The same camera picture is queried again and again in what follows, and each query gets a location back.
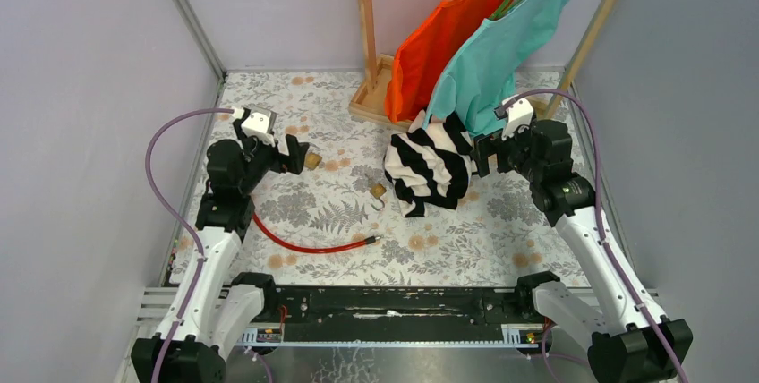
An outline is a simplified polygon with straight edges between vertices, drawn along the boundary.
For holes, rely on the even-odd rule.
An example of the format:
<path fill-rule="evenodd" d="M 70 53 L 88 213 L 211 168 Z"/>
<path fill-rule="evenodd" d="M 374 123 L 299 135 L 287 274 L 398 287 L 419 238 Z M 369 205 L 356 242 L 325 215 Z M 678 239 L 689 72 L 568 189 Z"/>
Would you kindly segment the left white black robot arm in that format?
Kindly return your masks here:
<path fill-rule="evenodd" d="M 288 151 L 280 153 L 273 124 L 273 115 L 244 112 L 233 123 L 237 140 L 209 147 L 209 188 L 192 231 L 195 266 L 185 273 L 155 334 L 133 345 L 140 382 L 224 381 L 226 359 L 248 325 L 277 312 L 273 278 L 260 273 L 240 274 L 225 300 L 219 298 L 252 221 L 252 190 L 267 172 L 303 170 L 308 144 L 287 135 Z"/>

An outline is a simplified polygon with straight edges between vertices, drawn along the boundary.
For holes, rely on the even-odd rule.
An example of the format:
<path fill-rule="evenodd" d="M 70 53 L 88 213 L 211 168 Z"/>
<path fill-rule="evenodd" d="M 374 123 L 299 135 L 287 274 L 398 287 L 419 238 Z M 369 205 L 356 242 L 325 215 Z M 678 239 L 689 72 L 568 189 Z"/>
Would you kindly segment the aluminium rail frame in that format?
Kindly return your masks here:
<path fill-rule="evenodd" d="M 513 289 L 278 287 L 247 274 L 204 305 L 176 300 L 130 359 L 139 382 L 222 382 L 236 346 L 506 347 L 547 356 L 552 331 L 586 352 L 599 382 L 659 382 L 677 376 L 693 335 L 681 319 L 632 308 L 614 333 L 612 317 L 548 274 Z"/>

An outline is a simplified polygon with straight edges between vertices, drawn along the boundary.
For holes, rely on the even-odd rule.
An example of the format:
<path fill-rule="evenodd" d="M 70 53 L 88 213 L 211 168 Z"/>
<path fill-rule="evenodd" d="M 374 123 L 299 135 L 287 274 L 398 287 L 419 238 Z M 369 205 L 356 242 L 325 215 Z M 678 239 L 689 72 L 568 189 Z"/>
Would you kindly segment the brass padlock with shackle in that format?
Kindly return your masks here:
<path fill-rule="evenodd" d="M 371 204 L 371 207 L 377 211 L 382 211 L 386 203 L 382 199 L 382 197 L 387 193 L 387 189 L 384 187 L 381 183 L 375 183 L 370 188 L 370 195 L 374 199 L 374 201 Z"/>

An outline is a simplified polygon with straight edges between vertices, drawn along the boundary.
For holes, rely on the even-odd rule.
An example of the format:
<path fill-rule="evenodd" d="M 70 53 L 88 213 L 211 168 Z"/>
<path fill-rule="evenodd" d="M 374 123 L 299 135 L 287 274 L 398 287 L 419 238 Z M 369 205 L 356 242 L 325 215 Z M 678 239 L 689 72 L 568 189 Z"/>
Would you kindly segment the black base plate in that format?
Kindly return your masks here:
<path fill-rule="evenodd" d="M 279 346 L 534 348 L 548 319 L 510 288 L 283 286 L 239 341 Z"/>

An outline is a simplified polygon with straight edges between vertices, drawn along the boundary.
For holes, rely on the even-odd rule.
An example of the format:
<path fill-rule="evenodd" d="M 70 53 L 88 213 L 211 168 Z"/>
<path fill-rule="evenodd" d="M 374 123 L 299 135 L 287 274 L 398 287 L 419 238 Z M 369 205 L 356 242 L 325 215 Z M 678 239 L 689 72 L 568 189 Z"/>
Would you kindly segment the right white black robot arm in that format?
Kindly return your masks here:
<path fill-rule="evenodd" d="M 550 272 L 520 277 L 513 299 L 521 320 L 549 319 L 587 354 L 599 382 L 660 382 L 679 378 L 693 342 L 683 319 L 671 319 L 637 278 L 591 183 L 576 173 L 565 124 L 538 120 L 474 140 L 473 160 L 487 175 L 490 156 L 501 173 L 530 185 L 533 204 L 574 253 L 598 306 L 569 292 Z"/>

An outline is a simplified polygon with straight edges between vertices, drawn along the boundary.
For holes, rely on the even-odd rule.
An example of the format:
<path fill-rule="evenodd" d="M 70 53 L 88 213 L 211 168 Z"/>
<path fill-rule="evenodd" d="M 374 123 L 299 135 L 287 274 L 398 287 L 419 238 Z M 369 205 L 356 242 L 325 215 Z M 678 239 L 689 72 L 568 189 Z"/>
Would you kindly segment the wooden clothes rack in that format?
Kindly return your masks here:
<path fill-rule="evenodd" d="M 565 68 L 559 82 L 560 89 L 570 90 L 617 1 L 600 1 L 576 51 Z M 376 52 L 372 0 L 358 0 L 358 7 L 364 56 L 364 81 L 351 99 L 348 112 L 357 119 L 405 131 L 410 125 L 408 122 L 392 123 L 385 116 L 384 101 L 387 85 L 392 79 L 394 58 L 391 55 L 379 55 Z"/>

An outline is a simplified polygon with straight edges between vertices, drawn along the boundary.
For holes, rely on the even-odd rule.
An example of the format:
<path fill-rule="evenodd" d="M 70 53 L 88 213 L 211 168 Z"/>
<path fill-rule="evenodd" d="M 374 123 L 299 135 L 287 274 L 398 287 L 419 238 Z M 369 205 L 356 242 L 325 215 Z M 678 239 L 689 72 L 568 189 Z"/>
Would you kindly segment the black white striped cloth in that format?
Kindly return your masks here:
<path fill-rule="evenodd" d="M 429 205 L 456 209 L 476 166 L 473 141 L 457 115 L 422 126 L 421 111 L 407 132 L 390 137 L 384 173 L 404 217 L 424 217 Z"/>

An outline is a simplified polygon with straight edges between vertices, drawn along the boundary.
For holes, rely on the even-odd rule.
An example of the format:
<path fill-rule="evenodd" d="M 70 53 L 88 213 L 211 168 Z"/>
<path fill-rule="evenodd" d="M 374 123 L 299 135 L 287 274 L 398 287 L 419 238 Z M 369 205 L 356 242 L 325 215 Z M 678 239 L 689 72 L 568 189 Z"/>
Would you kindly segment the floral table mat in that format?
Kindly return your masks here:
<path fill-rule="evenodd" d="M 272 275 L 281 285 L 508 286 L 549 270 L 587 286 L 567 244 L 533 205 L 518 174 L 474 177 L 456 209 L 404 217 L 392 190 L 382 211 L 370 188 L 387 184 L 392 131 L 354 119 L 358 72 L 233 72 L 220 105 L 263 106 L 278 137 L 292 134 L 322 156 L 300 175 L 267 174 L 252 199 L 252 226 L 228 271 Z"/>

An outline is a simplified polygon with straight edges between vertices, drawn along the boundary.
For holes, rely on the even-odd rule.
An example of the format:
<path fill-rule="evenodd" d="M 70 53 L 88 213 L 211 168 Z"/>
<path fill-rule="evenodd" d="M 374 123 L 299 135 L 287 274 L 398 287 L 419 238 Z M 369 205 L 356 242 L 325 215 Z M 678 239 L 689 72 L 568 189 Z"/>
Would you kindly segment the teal t-shirt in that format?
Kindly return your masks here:
<path fill-rule="evenodd" d="M 554 35 L 570 0 L 518 0 L 507 14 L 483 19 L 439 77 L 423 127 L 455 114 L 472 136 L 505 126 L 494 114 L 516 93 L 515 71 Z"/>

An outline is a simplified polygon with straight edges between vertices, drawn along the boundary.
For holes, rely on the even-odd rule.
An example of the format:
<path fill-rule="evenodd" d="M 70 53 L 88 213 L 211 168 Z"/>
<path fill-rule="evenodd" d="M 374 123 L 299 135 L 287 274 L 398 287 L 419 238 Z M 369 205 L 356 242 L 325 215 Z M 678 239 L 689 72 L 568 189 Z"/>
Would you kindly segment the square brass padlock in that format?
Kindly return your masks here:
<path fill-rule="evenodd" d="M 313 152 L 309 152 L 304 159 L 304 166 L 309 170 L 317 169 L 322 162 L 322 156 Z"/>

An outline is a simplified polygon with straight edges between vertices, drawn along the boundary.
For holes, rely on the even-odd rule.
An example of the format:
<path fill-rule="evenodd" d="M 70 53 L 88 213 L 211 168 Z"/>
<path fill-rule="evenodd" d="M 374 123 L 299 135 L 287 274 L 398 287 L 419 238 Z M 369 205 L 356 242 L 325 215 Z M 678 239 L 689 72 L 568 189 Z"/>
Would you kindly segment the orange t-shirt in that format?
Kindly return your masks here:
<path fill-rule="evenodd" d="M 385 97 L 391 123 L 412 121 L 456 51 L 503 0 L 444 0 L 398 48 Z"/>

